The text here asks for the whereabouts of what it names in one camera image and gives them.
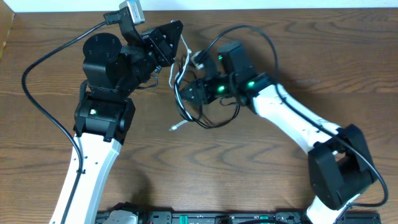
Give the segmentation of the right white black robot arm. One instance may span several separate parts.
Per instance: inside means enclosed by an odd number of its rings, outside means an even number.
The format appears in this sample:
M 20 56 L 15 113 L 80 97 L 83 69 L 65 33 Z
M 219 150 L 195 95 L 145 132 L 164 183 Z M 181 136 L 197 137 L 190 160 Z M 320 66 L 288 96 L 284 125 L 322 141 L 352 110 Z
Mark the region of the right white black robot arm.
M 315 198 L 305 216 L 310 223 L 336 223 L 348 207 L 377 181 L 363 132 L 329 122 L 292 98 L 268 74 L 256 71 L 244 47 L 230 42 L 218 51 L 220 72 L 205 51 L 190 63 L 205 76 L 182 89 L 182 98 L 196 105 L 231 96 L 241 106 L 270 121 L 308 156 Z

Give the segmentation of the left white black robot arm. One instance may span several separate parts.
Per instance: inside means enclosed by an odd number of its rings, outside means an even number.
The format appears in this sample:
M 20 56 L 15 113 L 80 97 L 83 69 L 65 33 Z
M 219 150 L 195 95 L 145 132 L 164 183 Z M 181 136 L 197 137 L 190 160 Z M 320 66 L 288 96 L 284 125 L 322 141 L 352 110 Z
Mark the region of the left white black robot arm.
M 140 44 L 123 45 L 110 33 L 83 45 L 80 100 L 75 110 L 73 153 L 51 223 L 94 223 L 108 174 L 136 110 L 130 94 L 169 67 L 177 54 L 181 21 L 143 32 Z

